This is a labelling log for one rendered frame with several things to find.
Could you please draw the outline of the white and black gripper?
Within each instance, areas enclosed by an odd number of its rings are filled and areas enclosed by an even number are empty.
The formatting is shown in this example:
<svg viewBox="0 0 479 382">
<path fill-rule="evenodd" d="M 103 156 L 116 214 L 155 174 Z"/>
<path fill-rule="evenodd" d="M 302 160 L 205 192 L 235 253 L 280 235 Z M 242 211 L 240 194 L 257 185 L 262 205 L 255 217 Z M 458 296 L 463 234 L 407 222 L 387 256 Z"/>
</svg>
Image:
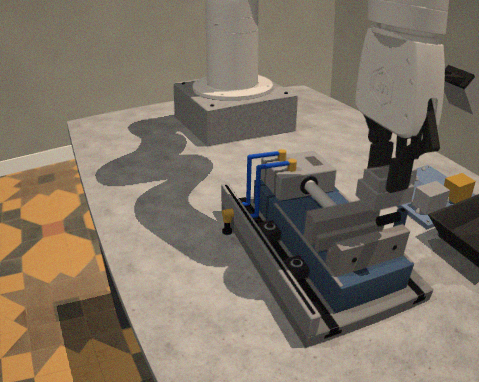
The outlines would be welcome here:
<svg viewBox="0 0 479 382">
<path fill-rule="evenodd" d="M 444 81 L 441 38 L 398 33 L 377 25 L 368 28 L 355 102 L 366 118 L 372 142 L 367 168 L 390 164 L 389 193 L 408 189 L 414 160 L 421 153 L 440 150 Z M 392 132 L 398 135 L 396 158 L 392 158 L 394 143 L 389 141 Z"/>
</svg>

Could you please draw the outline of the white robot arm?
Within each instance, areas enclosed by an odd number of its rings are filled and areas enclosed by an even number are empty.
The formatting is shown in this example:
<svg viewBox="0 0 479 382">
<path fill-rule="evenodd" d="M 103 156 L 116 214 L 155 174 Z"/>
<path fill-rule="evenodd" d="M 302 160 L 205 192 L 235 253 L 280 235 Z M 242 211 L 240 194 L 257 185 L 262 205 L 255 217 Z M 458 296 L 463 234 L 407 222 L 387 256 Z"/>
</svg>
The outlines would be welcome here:
<svg viewBox="0 0 479 382">
<path fill-rule="evenodd" d="M 258 75 L 258 1 L 206 0 L 207 76 L 193 83 L 194 93 L 233 101 L 272 91 L 272 81 Z M 448 7 L 449 0 L 369 0 L 368 20 L 389 31 L 434 38 L 446 34 Z M 473 115 L 479 108 L 475 75 L 448 65 L 445 81 L 448 102 Z"/>
</svg>

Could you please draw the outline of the orange-yellow block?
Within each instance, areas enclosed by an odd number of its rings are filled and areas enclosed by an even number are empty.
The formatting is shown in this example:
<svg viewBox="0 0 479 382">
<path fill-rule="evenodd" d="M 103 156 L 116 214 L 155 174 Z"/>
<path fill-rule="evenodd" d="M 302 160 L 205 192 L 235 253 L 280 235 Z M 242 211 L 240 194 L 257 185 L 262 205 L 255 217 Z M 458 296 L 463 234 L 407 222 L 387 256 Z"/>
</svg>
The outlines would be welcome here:
<svg viewBox="0 0 479 382">
<path fill-rule="evenodd" d="M 463 173 L 445 178 L 444 186 L 450 190 L 450 201 L 455 204 L 472 197 L 475 182 Z"/>
</svg>

